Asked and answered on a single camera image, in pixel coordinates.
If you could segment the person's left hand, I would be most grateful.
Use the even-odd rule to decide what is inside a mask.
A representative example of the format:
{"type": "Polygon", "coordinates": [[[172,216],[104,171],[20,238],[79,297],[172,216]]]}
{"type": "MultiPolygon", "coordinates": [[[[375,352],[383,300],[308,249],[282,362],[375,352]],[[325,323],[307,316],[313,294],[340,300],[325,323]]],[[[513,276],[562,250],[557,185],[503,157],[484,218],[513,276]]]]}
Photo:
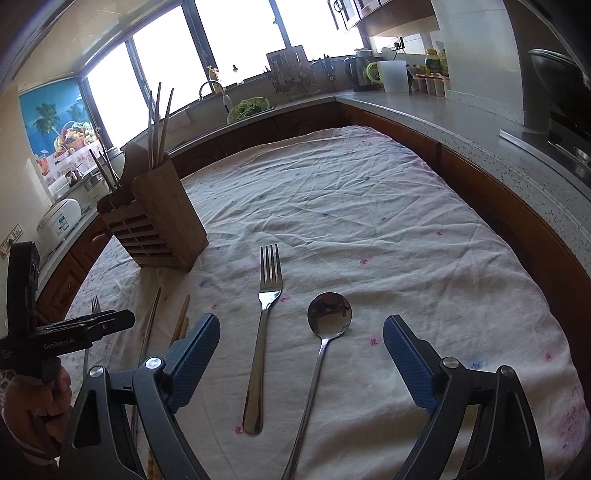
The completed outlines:
{"type": "Polygon", "coordinates": [[[5,423],[22,446],[48,456],[53,449],[52,439],[63,440],[71,399],[71,379],[63,367],[52,388],[16,375],[5,391],[5,423]]]}

